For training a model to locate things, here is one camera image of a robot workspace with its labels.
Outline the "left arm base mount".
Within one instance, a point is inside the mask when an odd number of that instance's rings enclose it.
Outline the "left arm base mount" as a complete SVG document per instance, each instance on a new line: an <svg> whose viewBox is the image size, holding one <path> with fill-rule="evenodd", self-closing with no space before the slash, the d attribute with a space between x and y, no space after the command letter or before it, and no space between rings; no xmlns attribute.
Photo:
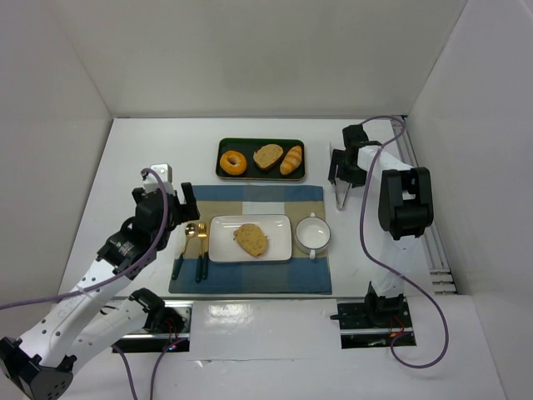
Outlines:
<svg viewBox="0 0 533 400"><path fill-rule="evenodd" d="M141 328L123 336L115 345L124 353L188 353L192 325L192 303L169 301L162 321L148 330Z"/></svg>

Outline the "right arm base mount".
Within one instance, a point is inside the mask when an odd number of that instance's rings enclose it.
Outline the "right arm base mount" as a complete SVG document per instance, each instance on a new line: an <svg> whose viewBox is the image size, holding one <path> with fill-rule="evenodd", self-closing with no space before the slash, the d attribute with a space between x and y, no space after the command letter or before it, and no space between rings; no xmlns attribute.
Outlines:
<svg viewBox="0 0 533 400"><path fill-rule="evenodd" d="M408 303L399 311L371 317L363 302L339 302L329 318L338 323L341 348L387 348L396 338L398 347L416 345Z"/></svg>

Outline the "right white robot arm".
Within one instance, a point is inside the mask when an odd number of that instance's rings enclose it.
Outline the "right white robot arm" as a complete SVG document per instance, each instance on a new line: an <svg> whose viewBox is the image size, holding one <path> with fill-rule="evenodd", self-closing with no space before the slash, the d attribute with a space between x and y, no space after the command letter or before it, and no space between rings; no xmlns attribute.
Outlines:
<svg viewBox="0 0 533 400"><path fill-rule="evenodd" d="M379 300L398 299L405 293L403 277L411 267L411 253L434 219L431 175L381 148L367 136L363 125L342 129L343 149L330 149L328 181L334 187L341 211L352 188L370 183L377 192L377 221L383 247L379 269L369 293Z"/></svg>

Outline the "metal food tongs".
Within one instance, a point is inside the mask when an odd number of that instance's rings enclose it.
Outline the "metal food tongs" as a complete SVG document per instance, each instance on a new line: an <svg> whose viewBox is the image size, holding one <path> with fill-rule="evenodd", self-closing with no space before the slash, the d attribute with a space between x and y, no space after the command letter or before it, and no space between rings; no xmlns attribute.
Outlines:
<svg viewBox="0 0 533 400"><path fill-rule="evenodd" d="M333 186L336 198L336 209L341 211L346 204L351 184L348 182L346 171L345 151L335 149L332 144L330 150L330 166L328 170L328 182Z"/></svg>

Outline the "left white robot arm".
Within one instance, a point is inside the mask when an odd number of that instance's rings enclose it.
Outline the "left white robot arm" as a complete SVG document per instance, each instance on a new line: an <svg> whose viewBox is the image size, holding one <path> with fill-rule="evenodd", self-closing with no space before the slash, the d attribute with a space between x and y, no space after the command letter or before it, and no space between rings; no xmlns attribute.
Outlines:
<svg viewBox="0 0 533 400"><path fill-rule="evenodd" d="M147 288L100 313L156 259L176 226L199 218L192 185L182 190L184 203L173 189L134 189L134 216L106 240L70 296L20 337L2 338L2 372L28 398L60 398L85 364L129 333L177 335L183 329L182 316Z"/></svg>

